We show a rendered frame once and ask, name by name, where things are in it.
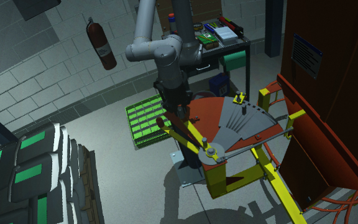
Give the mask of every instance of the spray can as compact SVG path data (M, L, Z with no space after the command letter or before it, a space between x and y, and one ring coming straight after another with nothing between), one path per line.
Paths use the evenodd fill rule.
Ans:
M175 34L177 30L177 23L175 22L175 15L173 13L168 15L169 26L170 26L170 33Z

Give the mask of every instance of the drawer handle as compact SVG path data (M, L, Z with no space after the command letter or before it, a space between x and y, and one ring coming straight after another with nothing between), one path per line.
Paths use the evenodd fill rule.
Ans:
M205 68L196 68L198 71L200 71L200 70L202 70L202 69L206 69L206 68L209 68L211 65L210 64L208 64L208 66L207 67L205 67Z

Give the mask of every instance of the concrete floor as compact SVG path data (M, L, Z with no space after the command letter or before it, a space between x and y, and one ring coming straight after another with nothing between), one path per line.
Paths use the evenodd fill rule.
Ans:
M256 103L259 89L276 79L281 60L281 56L269 58L265 54L251 57L251 103ZM190 86L205 85L209 78L221 71L213 70L191 77ZM245 67L232 71L231 80L236 88L244 91ZM267 181L258 180L213 200L205 180L181 187L170 158L170 153L179 150L176 140L170 138L138 149L131 138L124 108L156 93L151 88L65 125L71 138L95 151L106 223L291 223ZM285 103L273 105L269 113L274 118L287 114ZM279 121L283 128L285 122ZM289 141L279 137L268 144L281 162ZM227 175L236 174L254 164L250 151L240 154L228 160ZM337 189L328 197L346 200L352 193L353 190ZM326 202L317 206L337 208L337 205ZM319 224L332 223L335 216L316 210L303 215L308 223ZM337 223L343 223L344 216L345 212L341 212ZM349 223L358 223L358 206L352 209Z

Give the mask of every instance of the light gray base plate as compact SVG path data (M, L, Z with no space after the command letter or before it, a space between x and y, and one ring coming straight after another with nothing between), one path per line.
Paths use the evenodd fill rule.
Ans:
M183 154L180 150L171 153L170 156L182 187L187 187L201 180L205 180L202 166L199 169L192 169L190 166L181 167L181 164L184 162L185 158L183 157Z

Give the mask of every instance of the red fire extinguisher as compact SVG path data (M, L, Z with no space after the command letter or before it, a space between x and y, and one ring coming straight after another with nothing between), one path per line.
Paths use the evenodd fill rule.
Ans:
M100 61L102 61L104 69L111 70L115 68L117 66L117 61L112 54L110 44L107 41L103 28L99 24L94 23L92 17L90 17L88 21L89 23L86 26L86 33L94 50L98 54Z

